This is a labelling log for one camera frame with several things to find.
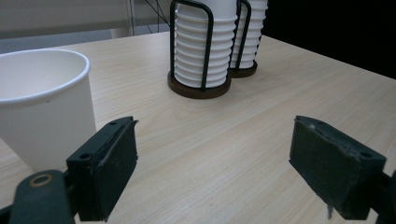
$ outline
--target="cup rim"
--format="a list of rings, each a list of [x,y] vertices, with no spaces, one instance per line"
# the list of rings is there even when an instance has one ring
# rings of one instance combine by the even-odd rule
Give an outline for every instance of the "cup rim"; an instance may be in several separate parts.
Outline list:
[[[196,18],[196,17],[192,17],[192,16],[187,16],[186,14],[178,12],[178,10],[176,11],[176,15],[177,15],[178,18],[181,18],[182,20],[186,20],[186,21],[195,21],[195,22],[200,22],[200,23],[207,23],[207,21],[208,21],[208,18],[203,19],[203,18]],[[232,22],[232,21],[236,21],[237,18],[238,18],[238,16],[236,16],[236,15],[231,17],[231,18],[228,18],[228,19],[216,19],[216,18],[213,18],[213,22],[214,23],[216,23],[216,22],[221,22],[221,23]]]
[[[181,45],[181,46],[183,46],[183,47],[185,47],[185,48],[188,48],[188,49],[195,49],[195,50],[203,50],[203,51],[205,51],[205,48],[199,48],[199,47],[191,46],[191,45],[185,44],[183,42],[180,42],[180,40],[178,40],[178,39],[176,40],[176,43]],[[233,46],[233,41],[230,40],[230,44],[227,45],[227,48],[221,48],[221,49],[212,49],[211,48],[210,50],[224,50],[224,49],[228,49],[228,48],[230,48],[232,46]]]
[[[25,102],[30,102],[30,101],[36,101],[45,97],[48,97],[50,95],[56,94],[58,92],[67,90],[71,88],[74,85],[77,85],[83,78],[85,78],[90,69],[91,69],[91,63],[90,60],[83,54],[75,52],[73,50],[68,50],[68,49],[29,49],[29,50],[21,50],[21,51],[16,51],[16,52],[10,52],[10,53],[5,53],[0,55],[0,61],[2,58],[6,57],[12,57],[12,56],[18,56],[20,54],[26,54],[26,53],[36,53],[36,52],[64,52],[64,53],[69,53],[69,54],[74,54],[78,57],[80,57],[84,62],[85,62],[85,67],[84,69],[78,74],[76,77],[72,78],[71,80],[65,82],[64,84],[57,86],[53,89],[46,90],[46,91],[41,91],[38,93],[34,93],[31,95],[24,95],[24,96],[18,96],[14,98],[0,98],[0,105],[15,105],[15,104],[20,104],[20,103],[25,103]]]
[[[188,69],[188,68],[186,68],[185,66],[179,64],[178,62],[175,62],[175,64],[176,64],[177,66],[179,66],[179,67],[184,68],[184,70]],[[209,71],[209,69],[208,69],[208,70],[207,70],[207,73],[208,73],[208,74],[219,73],[221,70],[227,69],[227,68],[228,68],[228,63],[227,63],[227,64],[224,64],[224,66],[221,67],[221,68],[216,68],[215,71],[213,71],[213,69],[210,69],[211,71]]]
[[[182,78],[185,78],[184,76],[181,76],[180,74],[178,74],[178,73],[176,73],[175,74],[175,78],[177,79],[178,78],[178,76],[180,76],[180,77],[182,77]],[[190,80],[190,81],[192,81],[192,82],[201,82],[202,80],[191,80],[191,79],[188,79],[188,78],[185,78],[185,79],[187,79],[187,80]],[[216,87],[216,86],[218,86],[218,84],[219,83],[224,83],[222,80],[225,80],[225,78],[222,78],[222,79],[219,79],[219,80],[216,80],[216,81],[206,81],[206,87],[207,88],[212,88],[212,87]],[[180,82],[181,84],[183,84],[183,85],[186,85],[186,86],[192,86],[190,83],[186,83],[186,82],[184,82],[184,81],[180,81],[179,79],[177,79],[177,81],[178,82]],[[199,84],[199,85],[196,85],[196,86],[193,86],[193,88],[200,88],[201,87],[201,84]]]
[[[195,28],[195,27],[190,27],[184,24],[180,24],[177,22],[176,28],[180,27],[183,30],[188,30],[188,31],[192,31],[192,32],[197,32],[197,33],[206,33],[207,29],[199,29],[199,28]],[[213,34],[216,33],[226,33],[226,32],[230,32],[233,31],[235,29],[235,24],[232,24],[230,27],[227,28],[223,28],[223,29],[216,29],[216,27],[213,27]]]
[[[190,39],[190,40],[193,40],[193,41],[204,41],[204,42],[206,42],[206,38],[199,38],[199,37],[196,37],[196,36],[185,35],[185,34],[181,33],[178,30],[176,30],[176,34],[182,36],[183,38],[187,38],[187,39]],[[212,35],[212,42],[232,40],[233,37],[234,37],[233,33],[229,33],[228,36],[226,38],[223,38],[223,39],[216,39],[216,36]]]
[[[193,59],[203,59],[202,56],[193,55],[193,54],[190,54],[190,53],[185,52],[185,51],[180,50],[180,49],[176,49],[176,51],[177,51],[177,52],[176,52],[176,55],[177,55],[178,53],[180,53],[180,54],[183,54],[184,56],[189,57],[189,58],[193,58]],[[218,59],[218,58],[230,56],[230,54],[231,54],[231,49],[228,50],[228,53],[227,53],[227,54],[224,53],[224,55],[221,55],[221,54],[220,54],[220,56],[215,56],[215,57],[211,56],[210,58]]]
[[[201,76],[202,75],[202,73],[195,72],[195,71],[192,71],[190,69],[186,69],[185,67],[180,66],[180,65],[177,68],[175,68],[175,71],[177,71],[178,68],[180,68],[181,70],[184,70],[185,72],[193,73],[194,74],[193,76]],[[225,73],[225,75],[224,74],[220,74],[220,75],[213,76],[212,74],[207,73],[206,81],[215,81],[215,80],[218,80],[219,77],[222,78],[222,77],[226,77],[227,76],[227,70],[221,71],[221,73]],[[185,78],[194,78],[194,77],[186,77],[187,76],[186,74],[180,74],[180,75],[185,77]]]
[[[186,62],[185,60],[183,60],[183,59],[180,59],[179,57],[177,57],[177,55],[176,55],[176,62],[177,61],[180,61],[181,63],[184,63],[184,64],[187,64],[187,65],[189,65],[189,66],[194,66],[194,67],[204,67],[204,65],[203,64],[198,64],[198,63],[192,63],[192,62]],[[215,64],[210,64],[209,66],[208,66],[208,68],[210,68],[210,67],[218,67],[218,66],[222,66],[222,65],[225,65],[225,64],[228,64],[228,61],[230,61],[231,59],[230,59],[230,57],[228,58],[228,59],[222,59],[221,61],[219,61],[219,62],[217,62],[217,63],[215,63]]]

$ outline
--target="stacked paper cups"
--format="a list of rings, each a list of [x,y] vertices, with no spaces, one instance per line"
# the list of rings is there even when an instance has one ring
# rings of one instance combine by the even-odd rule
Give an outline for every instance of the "stacked paper cups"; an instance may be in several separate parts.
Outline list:
[[[243,54],[239,68],[250,68],[256,58],[257,47],[262,36],[262,23],[265,19],[265,10],[268,8],[267,0],[247,0],[251,6],[250,23],[247,30],[247,38],[243,48]],[[242,4],[241,15],[239,18],[238,31],[236,33],[235,45],[233,47],[233,57],[231,68],[236,67],[239,49],[241,46],[242,34],[245,28],[248,9]]]
[[[206,87],[215,88],[226,81],[233,46],[236,0],[196,0],[207,5],[214,18]],[[175,78],[181,84],[201,88],[204,69],[207,14],[198,7],[177,7]]]

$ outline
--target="light wood tabletop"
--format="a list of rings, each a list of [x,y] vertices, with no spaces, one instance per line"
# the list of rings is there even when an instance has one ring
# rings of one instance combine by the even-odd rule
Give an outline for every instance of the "light wood tabletop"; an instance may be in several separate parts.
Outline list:
[[[289,163],[296,115],[320,119],[396,170],[396,80],[263,36],[254,76],[219,98],[171,91],[169,33],[64,46],[88,56],[97,129],[134,116],[139,161],[108,223],[344,221]],[[0,206],[33,171],[0,140]]]

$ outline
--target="bolt hole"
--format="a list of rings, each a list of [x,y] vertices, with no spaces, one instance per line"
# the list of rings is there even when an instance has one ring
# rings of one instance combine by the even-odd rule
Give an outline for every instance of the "bolt hole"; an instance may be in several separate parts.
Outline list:
[[[39,175],[33,178],[29,185],[34,188],[41,187],[43,185],[48,184],[52,180],[52,175]]]
[[[85,153],[85,154],[82,154],[81,156],[79,156],[79,158],[82,160],[87,160],[90,157],[91,157],[91,154],[88,154],[88,153]]]
[[[371,158],[372,157],[372,155],[370,153],[367,153],[367,152],[362,152],[361,155],[363,157],[365,157],[365,158]]]

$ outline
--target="black wire cup holder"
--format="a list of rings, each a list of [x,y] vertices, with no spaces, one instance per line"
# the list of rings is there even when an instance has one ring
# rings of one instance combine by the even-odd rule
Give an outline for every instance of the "black wire cup holder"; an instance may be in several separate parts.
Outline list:
[[[197,7],[202,9],[208,17],[208,25],[207,25],[207,33],[206,33],[206,44],[205,44],[205,58],[204,58],[204,69],[203,69],[203,77],[201,88],[192,88],[185,86],[178,82],[175,78],[175,11],[177,4],[186,5],[189,7]],[[212,45],[212,35],[213,35],[213,25],[214,25],[214,17],[210,8],[200,2],[192,1],[192,0],[173,0],[170,6],[170,72],[168,73],[168,86],[169,88],[176,92],[179,95],[189,97],[192,99],[212,99],[219,97],[225,94],[231,86],[231,78],[227,74],[225,82],[214,88],[206,87],[206,79],[207,79],[207,70],[209,66],[209,57],[210,57],[210,48]],[[237,27],[234,30],[234,38],[233,44],[235,41]]]
[[[228,75],[232,78],[239,78],[239,77],[250,77],[252,75],[254,75],[256,73],[257,70],[257,62],[254,60],[253,61],[253,65],[249,68],[239,68],[240,64],[241,64],[241,60],[242,60],[242,56],[244,53],[244,47],[245,47],[245,42],[247,39],[247,35],[248,35],[248,27],[250,24],[250,17],[251,17],[251,5],[248,2],[248,0],[240,0],[238,3],[238,11],[237,11],[237,16],[238,16],[238,24],[239,25],[239,19],[241,17],[241,10],[242,10],[242,6],[241,5],[245,5],[245,7],[247,8],[247,17],[245,20],[245,27],[244,27],[244,32],[242,33],[242,37],[241,37],[241,44],[239,47],[239,52],[238,52],[238,57],[236,59],[236,63],[235,63],[235,68],[229,68],[229,72]]]

